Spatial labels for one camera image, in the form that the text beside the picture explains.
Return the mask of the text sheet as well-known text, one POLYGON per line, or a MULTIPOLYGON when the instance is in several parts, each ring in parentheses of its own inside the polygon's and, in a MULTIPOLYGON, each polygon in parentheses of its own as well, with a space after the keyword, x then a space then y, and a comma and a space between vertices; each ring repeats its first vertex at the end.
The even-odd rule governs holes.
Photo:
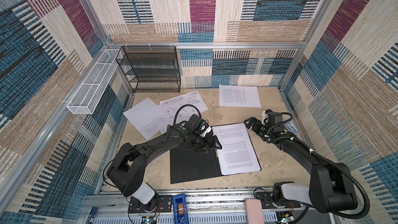
POLYGON ((219 105, 261 108, 257 87, 219 86, 219 105))
POLYGON ((222 148, 217 150, 223 176, 261 171, 254 146, 244 123, 212 128, 222 148))

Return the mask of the red folder black inside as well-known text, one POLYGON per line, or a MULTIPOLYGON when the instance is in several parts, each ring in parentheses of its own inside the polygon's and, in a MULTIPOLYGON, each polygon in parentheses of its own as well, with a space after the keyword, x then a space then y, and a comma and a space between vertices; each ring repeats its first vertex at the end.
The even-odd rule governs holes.
POLYGON ((171 184, 223 176, 220 171, 217 150, 198 153, 182 149, 170 151, 171 184))

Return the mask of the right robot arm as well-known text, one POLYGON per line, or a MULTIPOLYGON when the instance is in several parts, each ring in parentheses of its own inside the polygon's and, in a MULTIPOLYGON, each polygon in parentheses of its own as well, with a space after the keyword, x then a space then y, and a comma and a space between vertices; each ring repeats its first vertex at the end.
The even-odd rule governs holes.
POLYGON ((285 124, 293 117, 284 120, 284 115, 285 113, 266 110, 261 120, 251 117, 244 121, 246 128, 262 141, 273 144, 290 155, 310 174, 308 186, 290 181, 275 183, 273 203, 282 207, 296 201, 322 214, 331 213, 348 219, 364 218, 370 211, 370 199, 365 189, 351 175, 348 166, 323 157, 296 134, 288 131, 285 124))

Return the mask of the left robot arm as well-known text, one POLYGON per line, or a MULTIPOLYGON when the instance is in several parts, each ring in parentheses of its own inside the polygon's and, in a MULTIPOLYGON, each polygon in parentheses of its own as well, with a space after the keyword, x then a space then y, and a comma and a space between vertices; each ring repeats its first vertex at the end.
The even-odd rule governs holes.
POLYGON ((154 159, 173 148, 207 153, 211 149, 222 149, 222 145, 199 109, 185 104, 177 110, 165 134, 146 143, 122 145, 105 166, 107 171, 103 171, 103 176, 108 177, 111 185, 125 197, 143 204, 145 212, 160 211, 158 193, 144 182, 145 170, 154 159))

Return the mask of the colourful comic book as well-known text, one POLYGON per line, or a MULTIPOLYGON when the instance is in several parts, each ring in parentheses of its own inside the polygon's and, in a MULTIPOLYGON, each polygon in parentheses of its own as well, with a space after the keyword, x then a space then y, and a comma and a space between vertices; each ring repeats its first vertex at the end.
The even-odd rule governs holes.
POLYGON ((298 130, 298 128, 294 125, 293 121, 289 121, 287 123, 284 123, 285 129, 291 133, 293 133, 294 135, 299 135, 300 131, 298 130))

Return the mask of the pink phone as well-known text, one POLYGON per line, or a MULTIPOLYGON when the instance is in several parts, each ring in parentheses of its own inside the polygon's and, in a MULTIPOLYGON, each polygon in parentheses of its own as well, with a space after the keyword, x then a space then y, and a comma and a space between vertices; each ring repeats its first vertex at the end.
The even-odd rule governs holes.
POLYGON ((245 209, 246 209, 247 224, 265 223, 262 204, 260 200, 246 199, 245 209))

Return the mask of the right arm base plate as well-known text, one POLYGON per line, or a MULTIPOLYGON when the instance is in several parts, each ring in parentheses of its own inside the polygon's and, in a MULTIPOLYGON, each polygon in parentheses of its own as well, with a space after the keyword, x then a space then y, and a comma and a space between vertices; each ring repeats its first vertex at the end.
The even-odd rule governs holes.
POLYGON ((254 197, 261 201, 263 209, 277 209, 277 208, 301 208, 300 202, 289 201, 284 198, 276 198, 272 196, 272 193, 266 191, 254 192, 254 197))

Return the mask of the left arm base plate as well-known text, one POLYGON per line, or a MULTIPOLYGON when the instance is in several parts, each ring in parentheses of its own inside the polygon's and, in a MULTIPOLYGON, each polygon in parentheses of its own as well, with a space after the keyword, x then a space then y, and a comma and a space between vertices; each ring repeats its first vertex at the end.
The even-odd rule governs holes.
POLYGON ((168 213, 172 211, 173 200, 172 195, 155 195, 147 204, 143 204, 138 199, 132 197, 129 200, 129 214, 147 213, 154 214, 155 212, 168 213))

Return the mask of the blue box on rail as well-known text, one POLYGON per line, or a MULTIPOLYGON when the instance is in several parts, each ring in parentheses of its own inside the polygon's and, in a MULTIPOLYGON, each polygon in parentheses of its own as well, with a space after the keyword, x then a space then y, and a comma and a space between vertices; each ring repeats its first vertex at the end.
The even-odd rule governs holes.
POLYGON ((186 195, 180 194, 172 197, 173 215, 175 224, 189 224, 186 195))

